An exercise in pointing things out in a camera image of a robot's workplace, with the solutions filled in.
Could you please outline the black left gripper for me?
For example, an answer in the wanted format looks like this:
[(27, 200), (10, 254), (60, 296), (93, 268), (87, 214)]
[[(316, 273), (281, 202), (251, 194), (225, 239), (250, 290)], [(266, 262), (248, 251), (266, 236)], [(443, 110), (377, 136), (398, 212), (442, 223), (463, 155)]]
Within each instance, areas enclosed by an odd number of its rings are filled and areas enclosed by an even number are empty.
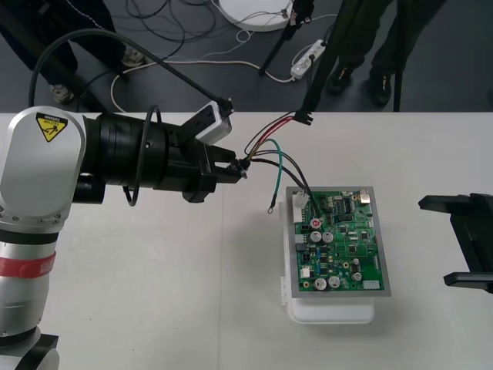
[(200, 204), (213, 193), (217, 184), (235, 184), (246, 178), (239, 166), (213, 166), (232, 163), (236, 153), (218, 146), (208, 146), (196, 139), (179, 142), (177, 132), (169, 132), (166, 189), (180, 192), (183, 199)]

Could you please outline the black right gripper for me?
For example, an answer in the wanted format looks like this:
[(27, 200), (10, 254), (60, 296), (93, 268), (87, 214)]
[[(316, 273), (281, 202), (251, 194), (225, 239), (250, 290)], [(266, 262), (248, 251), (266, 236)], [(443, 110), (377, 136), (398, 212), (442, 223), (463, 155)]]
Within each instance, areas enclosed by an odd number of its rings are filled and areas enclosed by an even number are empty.
[(492, 196), (427, 195), (418, 202), (421, 210), (449, 212), (450, 221), (469, 271), (444, 276), (448, 287), (492, 293)]

